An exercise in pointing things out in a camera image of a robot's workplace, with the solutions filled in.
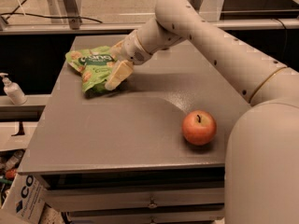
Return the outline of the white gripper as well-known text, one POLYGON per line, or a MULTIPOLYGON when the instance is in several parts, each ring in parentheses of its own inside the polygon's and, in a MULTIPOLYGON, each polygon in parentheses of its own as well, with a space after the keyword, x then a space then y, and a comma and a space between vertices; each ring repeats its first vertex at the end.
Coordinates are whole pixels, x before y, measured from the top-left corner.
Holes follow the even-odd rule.
POLYGON ((117 61, 109 75, 105 88, 115 90, 134 71, 134 65, 141 65, 148 61, 152 54, 142 44, 141 31, 133 30, 122 41, 110 48, 111 56, 117 61))

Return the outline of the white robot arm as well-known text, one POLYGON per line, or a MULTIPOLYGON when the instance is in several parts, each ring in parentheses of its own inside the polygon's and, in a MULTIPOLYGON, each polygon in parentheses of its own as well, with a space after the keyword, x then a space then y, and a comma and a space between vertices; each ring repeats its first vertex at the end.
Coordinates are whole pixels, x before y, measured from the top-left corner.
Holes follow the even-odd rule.
POLYGON ((225 224, 299 224, 299 73, 205 21, 188 0, 157 0, 154 18, 112 53, 140 65, 184 39, 251 106, 227 143, 225 224))

